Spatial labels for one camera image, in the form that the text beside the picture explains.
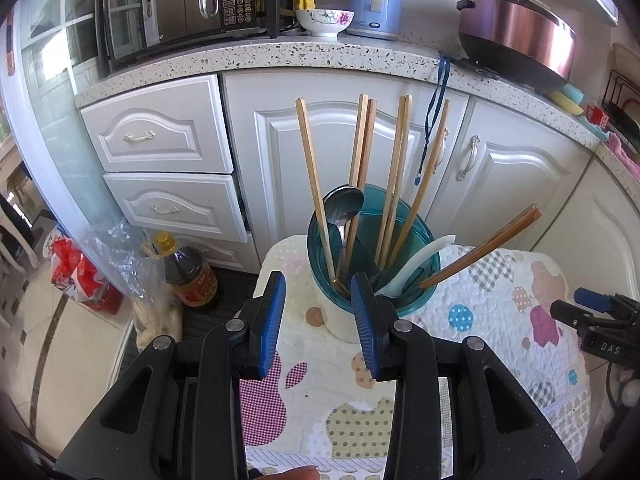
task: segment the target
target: floral bowl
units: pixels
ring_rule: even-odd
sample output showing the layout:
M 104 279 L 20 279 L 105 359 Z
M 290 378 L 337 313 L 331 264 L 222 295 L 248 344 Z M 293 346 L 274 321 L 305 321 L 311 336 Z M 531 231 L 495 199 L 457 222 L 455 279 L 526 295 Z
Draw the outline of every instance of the floral bowl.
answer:
M 299 9 L 296 16 L 300 25 L 319 38 L 335 38 L 349 27 L 353 19 L 350 10 Z

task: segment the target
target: tablecloth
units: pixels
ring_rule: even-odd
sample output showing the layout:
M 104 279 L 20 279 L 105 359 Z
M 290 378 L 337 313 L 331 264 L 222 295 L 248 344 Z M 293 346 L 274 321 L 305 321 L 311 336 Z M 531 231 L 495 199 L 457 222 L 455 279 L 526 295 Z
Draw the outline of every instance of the tablecloth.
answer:
M 444 249 L 442 266 L 468 250 Z M 254 296 L 262 294 L 272 270 L 286 277 L 286 302 L 273 368 L 259 383 L 241 383 L 248 462 L 264 474 L 316 464 L 322 480 L 382 478 L 395 383 L 375 382 L 359 346 L 324 327 L 306 236 L 271 248 Z M 577 461 L 589 423 L 589 377 L 575 330 L 549 315 L 553 300 L 570 297 L 551 258 L 500 249 L 438 285 L 427 305 L 407 319 L 435 337 L 484 339 Z M 453 456 L 445 380 L 440 397 L 444 477 L 452 474 Z

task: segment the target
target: pink towel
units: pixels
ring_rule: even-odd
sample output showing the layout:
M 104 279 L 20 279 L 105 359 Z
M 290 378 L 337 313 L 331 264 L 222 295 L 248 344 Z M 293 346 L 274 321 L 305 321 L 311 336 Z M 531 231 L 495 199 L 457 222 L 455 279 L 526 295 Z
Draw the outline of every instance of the pink towel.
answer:
M 622 149 L 622 143 L 620 142 L 620 139 L 616 134 L 611 133 L 609 135 L 607 146 L 613 153 L 616 154 L 617 158 L 620 159 L 620 162 L 625 165 L 625 167 L 630 171 L 634 178 L 638 182 L 640 182 L 640 167 L 634 161 L 632 161 L 625 153 L 625 150 Z

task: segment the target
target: microwave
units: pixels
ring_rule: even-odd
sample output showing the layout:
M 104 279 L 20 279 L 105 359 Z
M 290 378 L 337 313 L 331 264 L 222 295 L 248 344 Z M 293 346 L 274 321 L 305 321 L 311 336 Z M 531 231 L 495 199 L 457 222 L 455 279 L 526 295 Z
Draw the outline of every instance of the microwave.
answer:
M 186 46 L 263 34 L 294 23 L 294 0 L 96 0 L 105 74 Z

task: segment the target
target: blue lanyard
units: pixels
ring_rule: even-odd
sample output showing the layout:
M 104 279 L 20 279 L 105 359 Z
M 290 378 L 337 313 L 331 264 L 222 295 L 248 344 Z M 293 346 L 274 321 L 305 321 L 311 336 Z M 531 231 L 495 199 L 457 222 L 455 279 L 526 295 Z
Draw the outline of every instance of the blue lanyard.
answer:
M 436 125 L 436 119 L 438 118 L 438 114 L 440 113 L 440 108 L 442 108 L 444 91 L 447 88 L 447 81 L 449 80 L 450 71 L 451 71 L 451 60 L 449 59 L 449 57 L 444 56 L 444 54 L 440 54 L 440 62 L 438 63 L 438 81 L 436 83 L 436 89 L 433 91 L 433 95 L 431 96 L 431 101 L 429 102 L 427 117 L 424 120 L 424 149 L 422 150 L 422 158 L 420 159 L 420 167 L 418 168 L 418 175 L 416 175 L 414 180 L 415 186 L 420 184 L 420 179 L 422 177 L 422 167 L 424 165 L 424 159 L 427 157 L 427 148 L 429 147 L 429 137 L 431 136 L 433 127 Z M 431 113 L 431 109 L 433 108 L 433 105 L 436 102 L 436 96 L 438 97 L 438 103 L 436 104 L 436 107 L 433 113 L 433 123 L 429 124 L 429 114 Z

